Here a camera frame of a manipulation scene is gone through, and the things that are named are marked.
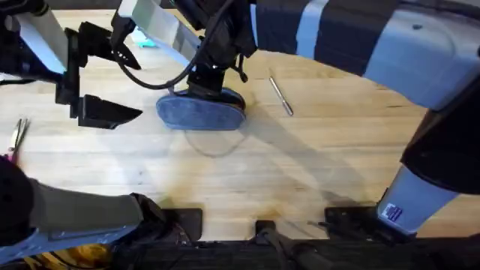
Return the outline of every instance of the scissors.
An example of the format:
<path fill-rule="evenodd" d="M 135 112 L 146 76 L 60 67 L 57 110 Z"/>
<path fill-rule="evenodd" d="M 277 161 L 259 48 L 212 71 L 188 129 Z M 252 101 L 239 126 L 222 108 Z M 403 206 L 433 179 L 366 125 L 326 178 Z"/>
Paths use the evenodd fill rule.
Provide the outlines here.
<path fill-rule="evenodd" d="M 20 144 L 23 141 L 23 137 L 25 136 L 25 132 L 28 127 L 29 127 L 29 120 L 27 118 L 21 118 L 16 123 L 15 130 L 13 130 L 10 146 L 8 147 L 7 154 L 4 154 L 4 157 L 7 158 L 13 164 L 17 163 Z"/>

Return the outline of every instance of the black cable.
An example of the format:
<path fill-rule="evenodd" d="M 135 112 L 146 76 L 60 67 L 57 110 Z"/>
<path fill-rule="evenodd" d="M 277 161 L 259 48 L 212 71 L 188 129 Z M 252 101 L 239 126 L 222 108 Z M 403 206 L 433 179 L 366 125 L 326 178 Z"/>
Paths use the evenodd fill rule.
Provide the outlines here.
<path fill-rule="evenodd" d="M 8 86 L 8 85 L 25 85 L 28 83 L 36 82 L 34 79 L 4 79 L 0 81 L 0 86 Z"/>
<path fill-rule="evenodd" d="M 142 86 L 144 88 L 151 89 L 151 90 L 161 90 L 161 89 L 172 88 L 175 84 L 180 83 L 180 81 L 182 81 L 186 76 L 188 76 L 188 74 L 191 72 L 191 69 L 194 68 L 195 64 L 197 63 L 198 58 L 203 53 L 207 44 L 212 39 L 213 34 L 215 33 L 215 30 L 217 29 L 217 27 L 220 25 L 220 21 L 221 21 L 222 16 L 224 15 L 224 13 L 227 11 L 227 9 L 230 7 L 230 5 L 232 5 L 232 3 L 234 1 L 235 0 L 226 0 L 225 4 L 223 4 L 223 6 L 220 8 L 220 10 L 215 14 L 215 17 L 212 19 L 212 22 L 213 22 L 211 24 L 212 27 L 211 27 L 211 29 L 208 29 L 209 33 L 202 40 L 202 43 L 200 44 L 199 49 L 195 53 L 195 56 L 192 58 L 190 63 L 188 63 L 187 67 L 174 79 L 171 79 L 171 80 L 165 82 L 164 84 L 160 84 L 160 85 L 152 85 L 152 84 L 143 82 L 142 80 L 136 78 L 125 67 L 125 65 L 122 64 L 122 60 L 120 59 L 119 53 L 118 53 L 118 51 L 115 50 L 115 52 L 113 52 L 113 56 L 115 57 L 115 60 L 118 64 L 118 66 L 120 67 L 121 71 L 123 71 L 123 73 L 125 75 L 127 75 L 127 77 L 130 80 L 132 80 L 134 83 L 136 83 L 139 86 Z"/>
<path fill-rule="evenodd" d="M 104 269 L 104 268 L 83 267 L 83 266 L 74 265 L 74 264 L 71 264 L 71 263 L 67 262 L 66 260 L 62 259 L 57 253 L 55 253 L 55 251 L 50 251 L 49 253 L 50 253 L 52 256 L 54 256 L 55 259 L 57 259 L 58 261 L 60 261 L 60 263 L 64 264 L 64 265 L 67 266 L 68 268 L 80 269 L 80 270 L 103 270 L 103 269 Z"/>

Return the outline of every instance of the wooden tabletop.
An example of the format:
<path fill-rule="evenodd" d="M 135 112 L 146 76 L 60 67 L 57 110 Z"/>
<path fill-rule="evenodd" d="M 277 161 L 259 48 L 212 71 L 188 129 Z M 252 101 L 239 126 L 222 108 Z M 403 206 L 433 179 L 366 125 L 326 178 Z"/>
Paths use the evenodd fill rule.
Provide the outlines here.
<path fill-rule="evenodd" d="M 64 27 L 82 21 L 110 28 L 113 12 L 55 12 Z M 130 48 L 149 83 L 182 69 L 159 49 Z M 326 206 L 373 205 L 400 166 L 399 158 L 425 109 L 374 82 L 315 61 L 257 52 L 242 83 L 225 86 L 247 102 L 238 131 L 166 128 L 155 102 L 165 91 L 131 82 L 115 63 L 91 58 L 81 92 L 143 110 L 116 130 L 77 127 L 68 107 L 54 103 L 55 86 L 36 82 L 0 88 L 0 147 L 20 116 L 31 127 L 20 153 L 25 172 L 47 185 L 96 194 L 145 194 L 163 207 L 201 207 L 204 240 L 248 239 L 258 218 L 275 219 L 294 238 L 324 238 L 308 224 Z M 292 105 L 289 117 L 268 78 Z M 431 218 L 420 236 L 468 236 L 480 231 L 480 197 L 460 196 Z"/>

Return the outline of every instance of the black bracket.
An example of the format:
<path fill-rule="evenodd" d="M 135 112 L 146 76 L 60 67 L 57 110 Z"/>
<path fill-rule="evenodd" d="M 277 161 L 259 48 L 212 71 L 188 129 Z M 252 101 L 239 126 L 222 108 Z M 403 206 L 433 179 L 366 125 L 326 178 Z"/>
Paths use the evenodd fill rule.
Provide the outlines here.
<path fill-rule="evenodd" d="M 404 235 L 391 228 L 376 216 L 376 207 L 328 207 L 325 208 L 325 227 L 330 239 L 378 241 L 386 245 L 405 244 L 416 235 Z"/>
<path fill-rule="evenodd" d="M 80 97 L 80 67 L 84 68 L 89 56 L 115 61 L 110 45 L 111 31 L 83 22 L 79 31 L 66 28 L 68 39 L 67 71 L 57 83 L 55 102 L 70 105 L 70 117 L 78 118 L 78 125 L 90 128 L 114 129 L 140 114 L 141 110 L 123 106 L 93 95 Z M 131 51 L 122 44 L 118 47 L 125 65 L 140 69 Z"/>

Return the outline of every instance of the black mount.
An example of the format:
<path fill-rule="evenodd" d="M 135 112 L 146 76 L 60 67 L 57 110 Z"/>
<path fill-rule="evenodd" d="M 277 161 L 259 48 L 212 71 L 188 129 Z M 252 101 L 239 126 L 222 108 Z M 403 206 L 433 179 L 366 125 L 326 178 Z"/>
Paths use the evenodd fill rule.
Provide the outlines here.
<path fill-rule="evenodd" d="M 377 241 L 386 245 L 405 244 L 416 235 L 404 235 L 381 222 L 376 215 L 376 207 L 328 207 L 325 208 L 325 222 L 330 239 L 357 241 Z"/>

